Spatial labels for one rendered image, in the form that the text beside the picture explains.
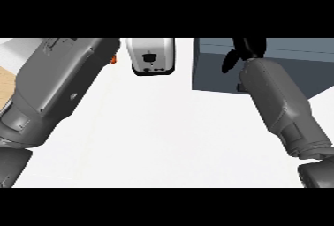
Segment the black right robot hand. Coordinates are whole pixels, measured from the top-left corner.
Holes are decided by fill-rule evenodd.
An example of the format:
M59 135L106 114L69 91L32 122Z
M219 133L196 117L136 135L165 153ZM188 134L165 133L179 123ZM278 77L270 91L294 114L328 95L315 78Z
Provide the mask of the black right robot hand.
M263 58L266 52L266 39L264 38L233 38L233 49L226 54L222 72L233 68L238 60L242 61L251 58Z

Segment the pale wooden drawer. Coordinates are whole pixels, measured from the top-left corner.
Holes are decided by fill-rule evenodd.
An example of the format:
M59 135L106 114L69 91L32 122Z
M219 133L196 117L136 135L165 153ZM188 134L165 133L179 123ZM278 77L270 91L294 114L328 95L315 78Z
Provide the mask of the pale wooden drawer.
M0 111L3 110L16 88L16 75L0 66Z

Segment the dark grey box appliance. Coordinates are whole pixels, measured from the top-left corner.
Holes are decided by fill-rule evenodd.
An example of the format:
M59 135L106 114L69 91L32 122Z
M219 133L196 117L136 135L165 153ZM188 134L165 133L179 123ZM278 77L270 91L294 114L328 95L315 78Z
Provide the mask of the dark grey box appliance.
M244 94L238 91L244 62L222 72L230 38L193 39L192 89ZM307 99L334 87L334 38L267 38L264 58L285 69Z

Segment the silver grey appliance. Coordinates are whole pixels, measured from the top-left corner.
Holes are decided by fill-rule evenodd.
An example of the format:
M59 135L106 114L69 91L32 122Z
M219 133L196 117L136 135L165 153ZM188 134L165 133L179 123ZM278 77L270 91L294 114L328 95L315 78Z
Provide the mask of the silver grey appliance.
M127 38L131 70L137 76L170 75L174 71L174 38Z

